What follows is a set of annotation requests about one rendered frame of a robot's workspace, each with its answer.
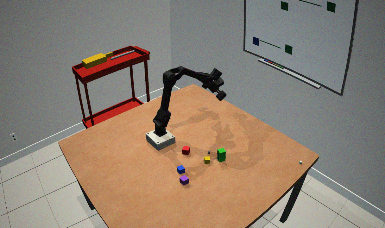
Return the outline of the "red block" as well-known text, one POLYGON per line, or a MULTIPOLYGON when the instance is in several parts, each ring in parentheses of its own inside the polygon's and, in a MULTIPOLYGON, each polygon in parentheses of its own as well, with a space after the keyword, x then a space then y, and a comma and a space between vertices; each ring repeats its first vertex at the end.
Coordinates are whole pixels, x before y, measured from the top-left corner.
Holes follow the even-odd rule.
POLYGON ((182 154, 188 155, 189 153, 190 153, 190 147, 189 146, 183 146, 182 154))

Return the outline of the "purple block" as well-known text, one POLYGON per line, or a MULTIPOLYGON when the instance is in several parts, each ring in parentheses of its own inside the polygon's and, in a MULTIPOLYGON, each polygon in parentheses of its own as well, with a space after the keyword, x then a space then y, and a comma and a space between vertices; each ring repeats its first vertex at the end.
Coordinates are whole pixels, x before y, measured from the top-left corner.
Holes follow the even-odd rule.
POLYGON ((181 183, 182 185, 188 184, 188 183, 189 183, 189 178, 186 177, 186 175, 180 177, 180 183, 181 183))

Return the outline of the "green block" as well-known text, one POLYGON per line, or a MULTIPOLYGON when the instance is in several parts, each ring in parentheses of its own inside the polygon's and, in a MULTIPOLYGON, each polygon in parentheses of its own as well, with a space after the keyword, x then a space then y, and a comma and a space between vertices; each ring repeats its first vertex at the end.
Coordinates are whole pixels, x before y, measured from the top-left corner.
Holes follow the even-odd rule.
POLYGON ((223 161, 225 161, 226 157, 219 158, 219 156, 218 156, 217 159, 218 159, 219 162, 223 162, 223 161))
POLYGON ((217 155, 219 156, 219 158, 225 157, 226 151, 224 150, 224 148, 218 149, 217 150, 217 155))

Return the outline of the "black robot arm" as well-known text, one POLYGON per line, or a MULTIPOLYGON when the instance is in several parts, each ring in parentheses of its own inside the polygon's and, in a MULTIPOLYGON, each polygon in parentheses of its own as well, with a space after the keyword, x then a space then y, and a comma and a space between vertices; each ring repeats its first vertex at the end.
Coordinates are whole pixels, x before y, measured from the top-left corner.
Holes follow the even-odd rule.
POLYGON ((158 109, 157 115, 153 119, 153 122, 155 123, 155 131, 153 133, 155 133, 159 137, 167 133, 166 127, 168 125, 168 122, 171 116, 171 112, 169 112, 168 110, 170 97, 171 97, 171 90, 172 90, 172 87, 176 84, 176 81, 179 80, 183 75, 187 75, 195 79, 198 79, 203 83, 202 87, 204 87, 204 89, 214 88, 215 83, 217 84, 217 89, 219 89, 219 87, 224 84, 224 80, 220 77, 222 73, 215 68, 211 72, 211 74, 196 72, 196 71, 187 69, 183 66, 178 66, 177 68, 165 71, 163 74, 164 89, 163 89, 163 94, 161 99, 161 106, 160 106, 160 109, 158 109), (178 73, 178 74, 175 74, 175 73, 178 73))

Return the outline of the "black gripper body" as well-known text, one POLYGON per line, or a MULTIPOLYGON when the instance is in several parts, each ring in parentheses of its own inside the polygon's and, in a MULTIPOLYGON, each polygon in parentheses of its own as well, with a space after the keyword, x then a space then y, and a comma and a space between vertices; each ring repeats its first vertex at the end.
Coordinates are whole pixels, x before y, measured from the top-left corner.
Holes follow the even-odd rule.
POLYGON ((214 88, 212 88, 212 89, 209 89, 212 93, 214 93, 214 92, 217 92, 218 93, 218 95, 216 96, 216 98, 217 99, 219 99, 220 101, 222 101, 223 99, 224 99, 224 97, 226 97, 227 96, 227 94, 222 90, 222 91, 220 91, 219 89, 217 89, 217 84, 215 83, 215 86, 214 86, 214 88), (219 92, 218 92, 218 91, 219 92))

